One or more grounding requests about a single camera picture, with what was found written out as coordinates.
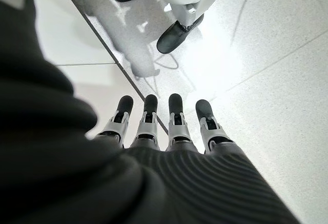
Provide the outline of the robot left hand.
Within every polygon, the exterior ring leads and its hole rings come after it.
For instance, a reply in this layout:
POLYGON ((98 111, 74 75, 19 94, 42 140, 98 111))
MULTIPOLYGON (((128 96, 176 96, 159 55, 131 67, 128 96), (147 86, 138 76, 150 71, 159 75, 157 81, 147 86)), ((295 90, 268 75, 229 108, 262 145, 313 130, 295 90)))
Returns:
POLYGON ((205 152, 169 98, 169 145, 155 133, 148 95, 137 135, 123 141, 133 107, 121 98, 93 139, 94 110, 44 59, 34 0, 1 0, 1 223, 297 223, 297 218, 216 121, 196 112, 205 152))

